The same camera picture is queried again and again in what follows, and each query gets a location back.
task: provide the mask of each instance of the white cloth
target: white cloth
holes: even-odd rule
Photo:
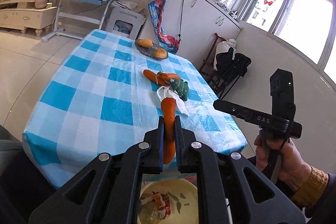
[[[173,91],[171,86],[161,86],[156,91],[157,96],[159,97],[160,101],[164,98],[174,98],[176,100],[176,105],[182,114],[189,116],[189,112],[187,111],[184,101]]]
[[[111,3],[111,7],[121,7],[123,9],[128,9],[133,12],[144,15],[144,8],[142,8],[138,3],[130,2],[130,1],[113,1]]]
[[[236,54],[236,45],[237,42],[234,39],[229,39],[228,41],[222,41],[220,43],[217,44],[216,47],[216,53],[215,53],[215,60],[213,61],[213,69],[217,70],[217,60],[216,60],[216,56],[218,53],[222,53],[222,52],[228,52],[230,47],[233,47],[233,56],[235,56]]]

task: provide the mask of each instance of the blue checkered tablecloth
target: blue checkered tablecloth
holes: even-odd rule
[[[216,95],[188,60],[169,54],[157,61],[142,55],[133,40],[94,30],[52,77],[22,136],[26,154],[54,187],[99,153],[123,153],[157,128],[162,116],[158,85],[143,75],[144,69],[177,73],[189,83],[190,116],[176,114],[198,141],[225,154],[245,148],[239,127],[213,108]],[[181,177],[174,160],[162,175],[144,179]]]

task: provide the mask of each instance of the wooden chair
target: wooden chair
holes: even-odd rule
[[[209,62],[209,58],[211,56],[211,53],[213,51],[213,49],[215,48],[215,46],[217,45],[217,43],[220,43],[222,41],[226,41],[226,39],[224,37],[221,37],[218,33],[215,33],[215,40],[211,46],[211,49],[209,50],[209,53],[208,55],[206,56],[205,59],[203,59],[203,64],[202,66],[199,68],[199,73],[202,74],[202,75],[205,75],[205,76],[208,76],[207,79],[206,79],[206,82],[209,83],[212,78],[216,75],[217,71],[214,70],[213,68],[213,63],[214,63],[214,60],[212,62]],[[208,71],[209,73],[203,71],[204,68],[208,68]]]

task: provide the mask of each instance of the colorful bag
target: colorful bag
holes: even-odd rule
[[[183,5],[184,0],[182,1],[182,10],[181,10],[181,21],[180,21],[180,32],[178,35],[178,40],[171,36],[165,34],[162,28],[162,17],[164,12],[166,0],[154,0],[148,4],[149,12],[151,15],[151,21],[154,27],[154,32],[159,42],[160,46],[163,47],[166,51],[176,54],[179,50],[181,42],[181,25],[182,25],[182,14],[183,14]]]

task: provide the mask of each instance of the cabinet door handle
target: cabinet door handle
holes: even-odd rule
[[[191,8],[193,8],[196,4],[197,0],[194,0],[193,3],[191,4]]]
[[[221,23],[219,24],[219,26],[222,26],[224,23],[224,18],[222,19]]]
[[[221,18],[222,18],[222,16],[220,16],[220,17],[218,18],[218,20],[216,21],[216,24],[218,24],[218,22],[220,22]]]

